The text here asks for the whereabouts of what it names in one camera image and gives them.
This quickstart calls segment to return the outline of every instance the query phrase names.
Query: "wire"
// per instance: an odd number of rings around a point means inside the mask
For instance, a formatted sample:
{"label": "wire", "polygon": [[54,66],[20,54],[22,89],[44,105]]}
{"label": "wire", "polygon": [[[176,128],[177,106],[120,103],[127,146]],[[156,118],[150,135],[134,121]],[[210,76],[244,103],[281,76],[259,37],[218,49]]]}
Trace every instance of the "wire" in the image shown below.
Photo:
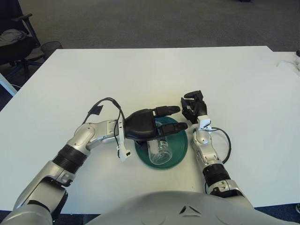
{"label": "wire", "polygon": [[117,137],[116,137],[116,127],[117,127],[117,124],[118,124],[120,115],[121,115],[121,110],[119,111],[119,115],[118,115],[118,118],[117,118],[117,122],[116,122],[116,124],[114,125],[114,129],[113,129],[113,136],[114,136],[114,139],[116,139],[117,146],[119,146],[119,142],[118,142],[118,139],[117,139]]}
{"label": "wire", "polygon": [[225,159],[222,161],[222,163],[225,164],[228,161],[228,159],[230,157],[230,154],[231,154],[231,141],[230,141],[230,138],[229,138],[228,134],[224,130],[222,130],[221,128],[212,127],[211,129],[214,129],[214,130],[210,130],[210,131],[217,131],[217,130],[222,131],[223,134],[225,134],[225,136],[228,140],[228,145],[229,145],[228,153],[227,153],[227,156],[225,157]]}
{"label": "wire", "polygon": [[15,84],[12,84],[12,86],[15,86],[15,87],[18,87],[18,88],[22,88],[22,87],[20,87],[20,86],[18,86],[18,85],[15,85]]}
{"label": "wire", "polygon": [[114,136],[114,139],[116,140],[117,146],[119,146],[119,142],[118,142],[118,139],[117,139],[117,136],[116,136],[116,127],[117,127],[117,124],[119,123],[119,118],[120,118],[121,115],[122,115],[122,118],[123,118],[123,125],[125,124],[125,116],[124,116],[124,113],[123,113],[123,111],[122,111],[121,106],[119,105],[119,103],[118,103],[115,99],[113,99],[112,97],[106,97],[106,98],[103,98],[103,99],[97,101],[97,102],[91,107],[91,109],[88,111],[88,114],[87,114],[87,116],[85,117],[85,119],[84,119],[84,121],[83,121],[82,124],[86,123],[86,120],[89,118],[89,116],[92,115],[93,109],[94,109],[95,107],[97,107],[97,106],[98,106],[101,102],[103,102],[103,101],[110,101],[110,102],[112,102],[112,103],[114,104],[114,106],[117,107],[118,110],[119,110],[119,115],[118,115],[117,121],[116,121],[116,123],[115,123],[115,125],[114,125],[114,128],[113,128],[113,136]]}
{"label": "wire", "polygon": [[205,190],[205,193],[207,194],[206,185],[207,185],[207,182],[205,182],[205,185],[204,185],[204,190]]}
{"label": "wire", "polygon": [[122,118],[123,118],[123,123],[125,123],[125,116],[124,116],[124,113],[123,113],[123,111],[122,111],[121,106],[119,105],[119,103],[118,103],[115,99],[113,99],[112,97],[106,97],[106,98],[103,98],[103,99],[97,101],[97,102],[91,107],[91,109],[89,110],[89,112],[88,112],[87,116],[85,117],[85,119],[84,119],[84,121],[83,121],[82,124],[86,123],[86,120],[87,120],[87,119],[89,118],[89,116],[92,114],[91,112],[93,111],[93,109],[94,109],[96,106],[98,106],[98,105],[99,105],[101,102],[103,102],[103,101],[110,101],[110,102],[112,102],[112,103],[120,110],[120,113],[121,113]]}
{"label": "wire", "polygon": [[282,62],[291,63],[291,64],[293,64],[293,65],[297,65],[297,63],[294,63],[294,62],[290,62],[290,61],[287,61],[287,60],[281,60],[281,61],[277,64],[277,67],[279,67],[280,64],[281,64]]}

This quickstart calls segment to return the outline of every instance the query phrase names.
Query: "office chair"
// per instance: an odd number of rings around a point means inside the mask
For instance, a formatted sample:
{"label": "office chair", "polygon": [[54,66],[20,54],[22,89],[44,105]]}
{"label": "office chair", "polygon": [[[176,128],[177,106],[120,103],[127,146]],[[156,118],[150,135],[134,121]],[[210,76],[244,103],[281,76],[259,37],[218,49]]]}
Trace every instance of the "office chair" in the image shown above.
{"label": "office chair", "polygon": [[30,60],[25,58],[30,55],[34,48],[40,47],[40,42],[36,33],[29,22],[29,17],[32,14],[23,15],[18,0],[0,0],[0,33],[5,30],[16,29],[22,30],[26,34],[30,34],[25,39],[19,40],[16,43],[0,47],[0,65],[9,63],[15,68],[6,76],[9,78],[22,68],[24,68],[25,78],[29,78],[28,66],[41,66],[42,63],[35,62],[43,57],[40,55]]}

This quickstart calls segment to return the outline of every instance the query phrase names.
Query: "green dish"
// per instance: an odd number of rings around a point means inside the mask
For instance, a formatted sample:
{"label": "green dish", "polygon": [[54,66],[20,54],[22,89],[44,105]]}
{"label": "green dish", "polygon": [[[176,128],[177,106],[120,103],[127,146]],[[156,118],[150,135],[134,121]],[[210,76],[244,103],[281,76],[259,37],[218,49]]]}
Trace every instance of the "green dish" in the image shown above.
{"label": "green dish", "polygon": [[[161,117],[156,118],[156,121],[167,124],[167,123],[177,123],[176,120],[170,118],[170,117]],[[141,149],[139,145],[135,143],[135,150],[139,158],[148,166],[158,169],[158,170],[166,170],[170,169],[174,166],[176,166],[178,163],[180,163],[183,158],[185,157],[187,150],[188,150],[188,137],[184,130],[180,131],[177,134],[169,135],[167,136],[167,141],[169,144],[169,147],[172,150],[172,158],[170,161],[166,162],[162,165],[155,165],[150,162],[148,154],[145,152],[145,150]]]}

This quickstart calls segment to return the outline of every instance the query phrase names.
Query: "white bracket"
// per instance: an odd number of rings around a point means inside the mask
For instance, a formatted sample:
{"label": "white bracket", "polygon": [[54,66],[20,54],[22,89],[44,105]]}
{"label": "white bracket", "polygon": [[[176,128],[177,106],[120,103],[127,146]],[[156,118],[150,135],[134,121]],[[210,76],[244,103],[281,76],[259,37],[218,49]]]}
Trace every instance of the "white bracket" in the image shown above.
{"label": "white bracket", "polygon": [[119,127],[119,145],[117,146],[118,156],[122,162],[131,156],[130,150],[125,148],[125,136],[122,117],[118,120]]}

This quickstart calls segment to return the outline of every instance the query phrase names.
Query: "metal arm segment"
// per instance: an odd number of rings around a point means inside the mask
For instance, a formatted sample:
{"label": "metal arm segment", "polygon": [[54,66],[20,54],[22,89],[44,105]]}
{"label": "metal arm segment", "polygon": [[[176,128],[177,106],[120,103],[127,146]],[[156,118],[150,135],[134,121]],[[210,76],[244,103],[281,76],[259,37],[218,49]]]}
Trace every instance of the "metal arm segment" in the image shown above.
{"label": "metal arm segment", "polygon": [[12,217],[28,215],[28,210],[32,207],[29,205],[42,208],[39,209],[40,212],[43,212],[42,218],[48,218],[47,214],[49,214],[53,221],[57,219],[68,197],[64,187],[70,186],[75,179],[77,170],[90,155],[91,149],[101,143],[114,140],[113,129],[116,122],[107,120],[81,125],[58,155],[46,163],[23,190],[15,203],[14,211],[8,215],[5,221],[12,221]]}

